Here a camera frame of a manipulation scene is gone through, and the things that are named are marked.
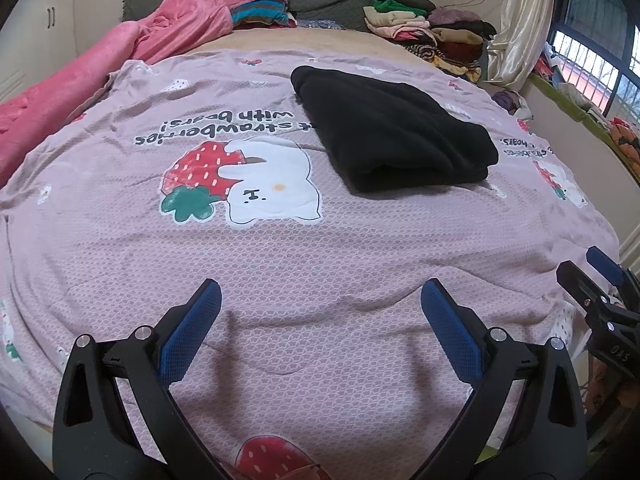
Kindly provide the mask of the black garment with orange cuffs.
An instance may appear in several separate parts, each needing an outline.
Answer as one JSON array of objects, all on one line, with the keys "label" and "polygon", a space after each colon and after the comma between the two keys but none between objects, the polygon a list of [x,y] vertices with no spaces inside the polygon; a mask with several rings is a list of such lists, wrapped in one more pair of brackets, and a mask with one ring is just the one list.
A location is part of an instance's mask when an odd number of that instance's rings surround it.
[{"label": "black garment with orange cuffs", "polygon": [[498,164],[485,127],[408,84],[311,66],[296,67],[291,82],[335,170],[359,194],[477,183]]}]

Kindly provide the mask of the pile of mixed folded clothes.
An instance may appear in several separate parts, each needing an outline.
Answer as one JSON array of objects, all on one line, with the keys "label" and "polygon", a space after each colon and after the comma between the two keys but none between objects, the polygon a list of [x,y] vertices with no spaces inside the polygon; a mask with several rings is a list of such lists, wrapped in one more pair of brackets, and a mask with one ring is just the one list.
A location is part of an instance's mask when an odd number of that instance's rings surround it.
[{"label": "pile of mixed folded clothes", "polygon": [[363,8],[369,32],[473,84],[485,77],[494,25],[469,10],[430,0],[373,0]]}]

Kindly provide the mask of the striped folded clothes stack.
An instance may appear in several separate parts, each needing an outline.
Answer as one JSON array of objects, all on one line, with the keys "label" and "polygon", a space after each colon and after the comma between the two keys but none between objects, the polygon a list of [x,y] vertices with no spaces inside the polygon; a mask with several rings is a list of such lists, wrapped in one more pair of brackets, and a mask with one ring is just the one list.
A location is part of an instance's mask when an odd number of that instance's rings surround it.
[{"label": "striped folded clothes stack", "polygon": [[297,25],[288,0],[222,0],[229,8],[234,28],[254,26],[290,28]]}]

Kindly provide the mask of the green windowsill ledge cover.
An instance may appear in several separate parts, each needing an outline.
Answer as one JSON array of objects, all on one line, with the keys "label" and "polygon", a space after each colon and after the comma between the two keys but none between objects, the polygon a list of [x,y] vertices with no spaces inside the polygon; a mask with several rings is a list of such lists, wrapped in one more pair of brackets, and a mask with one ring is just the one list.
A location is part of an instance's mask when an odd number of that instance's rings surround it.
[{"label": "green windowsill ledge cover", "polygon": [[597,139],[603,142],[620,160],[623,166],[630,173],[631,177],[639,183],[639,164],[632,158],[629,158],[615,142],[611,136],[610,126],[604,126],[579,106],[577,106],[570,98],[568,98],[559,90],[556,90],[552,84],[549,84],[544,78],[536,74],[530,74],[527,78],[534,87],[536,87],[546,98],[555,102],[562,112],[574,122],[585,126]]}]

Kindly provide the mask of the lilac strawberry print bed sheet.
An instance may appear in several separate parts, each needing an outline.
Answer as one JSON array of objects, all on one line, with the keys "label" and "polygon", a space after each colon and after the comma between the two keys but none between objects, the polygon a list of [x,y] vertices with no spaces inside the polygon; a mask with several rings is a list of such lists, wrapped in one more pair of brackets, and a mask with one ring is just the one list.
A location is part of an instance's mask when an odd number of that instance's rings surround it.
[{"label": "lilac strawberry print bed sheet", "polygon": [[[489,134],[480,184],[359,196],[296,98],[299,66],[399,82]],[[514,338],[574,346],[563,260],[620,242],[545,140],[434,68],[305,51],[127,62],[1,192],[1,401],[49,426],[76,338],[128,336],[206,278],[222,308],[172,387],[247,478],[267,439],[332,479],[405,479],[468,397],[420,307],[437,278]]]}]

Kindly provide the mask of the cream satin curtain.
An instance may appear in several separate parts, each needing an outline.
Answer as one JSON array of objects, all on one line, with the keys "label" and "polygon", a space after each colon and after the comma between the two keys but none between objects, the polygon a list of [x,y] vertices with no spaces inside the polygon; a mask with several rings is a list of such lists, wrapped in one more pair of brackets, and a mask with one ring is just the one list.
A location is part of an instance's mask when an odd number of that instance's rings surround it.
[{"label": "cream satin curtain", "polygon": [[519,92],[542,52],[554,0],[503,0],[500,30],[488,48],[487,80]]}]

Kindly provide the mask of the beige mattress pad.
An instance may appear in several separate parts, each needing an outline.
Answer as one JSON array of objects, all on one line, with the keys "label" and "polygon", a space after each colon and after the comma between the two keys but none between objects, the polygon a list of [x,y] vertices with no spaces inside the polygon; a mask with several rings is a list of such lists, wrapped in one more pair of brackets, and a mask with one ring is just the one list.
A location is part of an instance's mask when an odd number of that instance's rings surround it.
[{"label": "beige mattress pad", "polygon": [[329,52],[373,56],[406,65],[425,65],[422,58],[370,32],[320,28],[241,29],[206,42],[189,51],[189,54],[220,50]]}]

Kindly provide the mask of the white wardrobe doors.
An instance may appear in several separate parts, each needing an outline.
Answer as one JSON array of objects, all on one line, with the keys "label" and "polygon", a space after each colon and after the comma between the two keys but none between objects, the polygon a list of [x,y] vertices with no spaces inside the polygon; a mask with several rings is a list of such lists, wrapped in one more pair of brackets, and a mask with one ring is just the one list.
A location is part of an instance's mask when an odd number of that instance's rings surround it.
[{"label": "white wardrobe doors", "polygon": [[1,29],[1,99],[76,58],[74,0],[18,0]]}]

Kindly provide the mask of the pink plush blanket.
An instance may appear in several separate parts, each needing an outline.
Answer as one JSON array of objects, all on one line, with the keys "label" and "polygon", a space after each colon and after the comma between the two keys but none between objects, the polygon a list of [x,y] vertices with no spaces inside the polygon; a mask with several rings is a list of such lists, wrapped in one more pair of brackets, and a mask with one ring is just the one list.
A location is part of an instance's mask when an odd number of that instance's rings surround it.
[{"label": "pink plush blanket", "polygon": [[232,28],[224,0],[163,0],[145,18],[115,26],[55,74],[1,104],[1,182],[9,181],[43,139],[72,122],[126,61],[154,64],[226,36]]}]

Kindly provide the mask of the window with dark frame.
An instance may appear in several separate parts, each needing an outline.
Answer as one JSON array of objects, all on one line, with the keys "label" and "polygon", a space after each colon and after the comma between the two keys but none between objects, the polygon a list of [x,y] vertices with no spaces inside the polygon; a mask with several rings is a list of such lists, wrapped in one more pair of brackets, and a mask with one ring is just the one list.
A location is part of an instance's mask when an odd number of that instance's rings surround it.
[{"label": "window with dark frame", "polygon": [[565,81],[607,118],[639,122],[639,0],[555,0],[548,36]]}]

